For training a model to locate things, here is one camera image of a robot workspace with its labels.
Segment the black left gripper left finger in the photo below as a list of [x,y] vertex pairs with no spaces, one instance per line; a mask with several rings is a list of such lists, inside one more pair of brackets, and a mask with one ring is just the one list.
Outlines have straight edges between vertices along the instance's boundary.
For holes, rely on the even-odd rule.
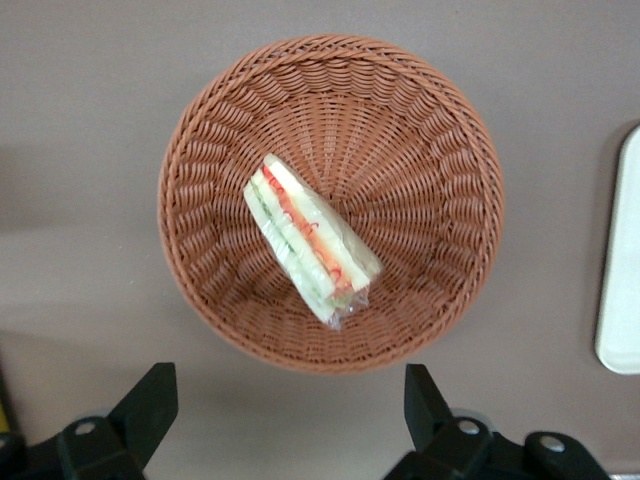
[[178,413],[176,367],[157,363],[105,415],[81,417],[28,446],[1,434],[3,479],[143,479]]

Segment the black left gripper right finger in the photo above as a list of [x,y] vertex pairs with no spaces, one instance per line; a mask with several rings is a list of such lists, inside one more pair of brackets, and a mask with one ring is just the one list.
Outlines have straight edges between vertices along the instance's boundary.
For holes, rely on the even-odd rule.
[[472,416],[456,415],[424,365],[405,369],[404,418],[414,449],[388,479],[607,479],[578,440],[535,431],[518,445]]

